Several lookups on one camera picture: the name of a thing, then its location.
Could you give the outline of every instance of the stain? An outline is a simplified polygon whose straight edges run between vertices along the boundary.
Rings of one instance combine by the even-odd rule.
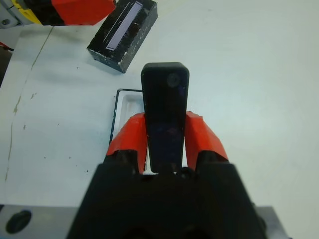
[[[37,92],[35,92],[34,94],[32,94],[32,96],[31,96],[31,100],[32,100],[32,98],[33,98],[36,94],[37,94]]]
[[[16,113],[18,112],[18,105],[20,104],[21,101],[21,95],[19,96],[18,102],[16,103],[15,107],[14,107],[14,115],[16,115]]]
[[[40,55],[41,51],[43,50],[44,45],[46,44],[46,41],[49,39],[49,36],[51,35],[51,32],[52,32],[53,29],[54,29],[54,26],[51,28],[51,30],[50,30],[48,36],[46,37],[46,40],[44,41],[44,44],[42,45],[42,47],[41,47],[41,49],[40,49],[38,55],[36,56],[36,58],[35,58],[35,60],[34,60],[34,62],[33,62],[33,64],[32,64],[32,66],[31,66],[31,70],[33,69],[33,67],[34,67],[34,65],[35,65],[35,63],[36,63],[36,61],[38,60],[39,55]]]
[[[13,136],[13,123],[11,124],[11,140],[10,140],[10,149],[9,149],[9,157],[8,157],[8,168],[6,169],[5,181],[8,179],[9,174],[9,164],[11,158],[11,151],[12,151],[12,137]]]

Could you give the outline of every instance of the yellow part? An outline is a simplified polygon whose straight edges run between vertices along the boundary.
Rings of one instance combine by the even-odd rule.
[[[34,13],[31,11],[31,9],[23,9],[21,5],[16,0],[11,0],[13,5],[18,9],[18,11],[29,21],[32,21],[36,24],[41,24],[41,22],[38,20],[38,18],[34,15]]]

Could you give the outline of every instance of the black box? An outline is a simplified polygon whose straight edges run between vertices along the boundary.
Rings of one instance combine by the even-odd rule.
[[[125,73],[157,17],[156,2],[120,0],[87,49],[95,60]]]

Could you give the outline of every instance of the orange plastic part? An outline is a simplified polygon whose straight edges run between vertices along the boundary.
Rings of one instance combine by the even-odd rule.
[[[144,113],[138,113],[129,118],[118,135],[112,140],[106,155],[112,155],[119,150],[136,151],[138,154],[139,173],[142,174],[146,160],[146,148],[147,138]]]
[[[114,9],[113,0],[51,0],[65,25],[95,25]]]
[[[204,122],[203,116],[187,111],[185,122],[185,146],[188,167],[196,170],[198,154],[202,151],[213,151],[228,157],[222,143],[214,132]]]

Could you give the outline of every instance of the white table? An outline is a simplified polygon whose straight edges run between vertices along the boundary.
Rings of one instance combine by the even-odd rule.
[[[92,59],[96,26],[28,26],[0,91],[0,202],[78,206],[103,161],[118,88],[147,62],[190,70],[204,115],[251,199],[294,239],[319,221],[319,1],[161,0],[127,73]]]

